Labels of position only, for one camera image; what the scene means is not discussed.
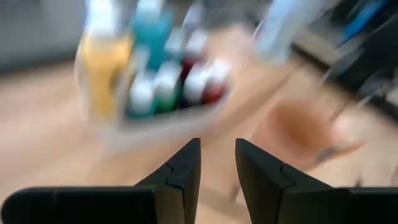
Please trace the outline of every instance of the wooden table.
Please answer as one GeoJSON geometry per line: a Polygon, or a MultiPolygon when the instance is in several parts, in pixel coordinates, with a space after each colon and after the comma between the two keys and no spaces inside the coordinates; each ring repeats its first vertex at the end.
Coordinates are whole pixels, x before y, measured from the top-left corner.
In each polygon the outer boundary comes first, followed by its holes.
{"type": "MultiPolygon", "coordinates": [[[[212,57],[233,62],[234,91],[215,127],[196,135],[202,137],[203,161],[198,222],[214,209],[237,215],[220,203],[239,185],[234,140],[250,138],[265,102],[303,63],[296,58],[276,68],[252,60],[248,38],[239,26],[209,42],[212,57]]],[[[7,75],[0,80],[0,102],[0,201],[31,186],[134,185],[189,140],[110,151],[81,115],[72,62],[7,75]]],[[[245,212],[240,217],[247,218],[245,212]]]]}

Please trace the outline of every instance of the blue object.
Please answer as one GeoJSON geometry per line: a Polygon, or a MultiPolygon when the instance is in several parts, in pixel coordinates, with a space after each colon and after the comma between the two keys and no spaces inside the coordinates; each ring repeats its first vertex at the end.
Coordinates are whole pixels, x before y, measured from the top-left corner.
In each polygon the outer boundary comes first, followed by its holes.
{"type": "Polygon", "coordinates": [[[364,6],[361,12],[359,12],[358,16],[354,19],[354,21],[345,27],[343,31],[344,38],[341,44],[349,41],[356,34],[360,33],[365,25],[368,23],[368,21],[371,20],[385,4],[386,0],[377,0],[369,2],[366,6],[364,6]]]}
{"type": "Polygon", "coordinates": [[[172,21],[172,11],[162,12],[159,18],[148,18],[144,13],[137,13],[131,21],[134,45],[145,45],[150,49],[147,64],[150,70],[158,71],[163,61],[169,57],[164,47],[169,38],[172,21]]]}

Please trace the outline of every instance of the teal bottle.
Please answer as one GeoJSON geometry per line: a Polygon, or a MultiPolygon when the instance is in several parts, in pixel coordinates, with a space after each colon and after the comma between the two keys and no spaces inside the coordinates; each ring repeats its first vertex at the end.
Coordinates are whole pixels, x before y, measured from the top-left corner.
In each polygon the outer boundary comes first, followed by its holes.
{"type": "Polygon", "coordinates": [[[168,58],[165,44],[173,23],[172,11],[164,10],[163,4],[163,0],[140,0],[131,20],[134,45],[145,45],[150,49],[147,68],[155,72],[168,58]]]}

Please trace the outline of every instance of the white cap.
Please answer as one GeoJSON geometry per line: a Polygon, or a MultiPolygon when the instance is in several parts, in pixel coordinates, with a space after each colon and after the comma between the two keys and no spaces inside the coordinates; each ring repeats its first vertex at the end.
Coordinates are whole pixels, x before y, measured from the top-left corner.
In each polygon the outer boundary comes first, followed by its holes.
{"type": "Polygon", "coordinates": [[[144,71],[146,69],[149,57],[150,50],[145,45],[138,45],[134,48],[132,53],[132,60],[137,71],[144,71]]]}
{"type": "Polygon", "coordinates": [[[184,29],[196,29],[201,22],[202,7],[201,4],[195,3],[189,7],[187,15],[182,22],[184,29]]]}
{"type": "Polygon", "coordinates": [[[164,0],[140,0],[137,3],[137,14],[153,19],[160,17],[164,0]]]}
{"type": "Polygon", "coordinates": [[[184,83],[183,95],[190,103],[199,103],[206,88],[208,77],[199,68],[191,70],[184,83]]]}
{"type": "Polygon", "coordinates": [[[150,70],[138,70],[131,88],[133,88],[136,83],[140,84],[141,81],[153,83],[155,75],[156,73],[150,70]]]}
{"type": "Polygon", "coordinates": [[[178,81],[174,77],[162,75],[155,78],[155,97],[162,101],[169,101],[173,98],[178,81]]]}
{"type": "Polygon", "coordinates": [[[165,50],[174,55],[180,55],[183,49],[185,33],[181,28],[172,29],[169,39],[167,39],[165,50]]]}
{"type": "Polygon", "coordinates": [[[189,54],[200,55],[203,52],[209,34],[205,30],[197,29],[193,32],[190,40],[185,47],[185,51],[189,54]]]}
{"type": "Polygon", "coordinates": [[[142,79],[135,82],[130,89],[131,111],[137,115],[144,115],[151,111],[154,103],[152,83],[142,79]]]}
{"type": "Polygon", "coordinates": [[[210,85],[224,85],[226,79],[231,72],[231,65],[220,59],[216,59],[211,66],[211,72],[209,76],[210,85]]]}
{"type": "Polygon", "coordinates": [[[164,62],[157,72],[157,76],[169,76],[178,79],[182,72],[182,66],[174,61],[164,62]]]}
{"type": "Polygon", "coordinates": [[[86,32],[95,34],[117,33],[119,10],[114,1],[88,0],[86,7],[86,32]]]}
{"type": "Polygon", "coordinates": [[[207,75],[209,75],[207,71],[207,66],[204,63],[196,63],[193,65],[193,67],[191,68],[188,76],[191,75],[201,75],[203,77],[207,78],[207,75]]]}
{"type": "Polygon", "coordinates": [[[181,71],[181,65],[173,61],[160,66],[154,81],[156,98],[167,101],[173,97],[181,71]]]}

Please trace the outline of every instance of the yellow bottle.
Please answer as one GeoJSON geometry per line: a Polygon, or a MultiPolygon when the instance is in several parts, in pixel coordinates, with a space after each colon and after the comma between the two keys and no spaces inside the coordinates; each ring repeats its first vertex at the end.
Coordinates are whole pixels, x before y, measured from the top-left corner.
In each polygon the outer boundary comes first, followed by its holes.
{"type": "Polygon", "coordinates": [[[87,25],[76,56],[89,115],[102,121],[117,119],[133,79],[133,41],[128,29],[121,32],[117,16],[114,1],[88,1],[87,25]]]}

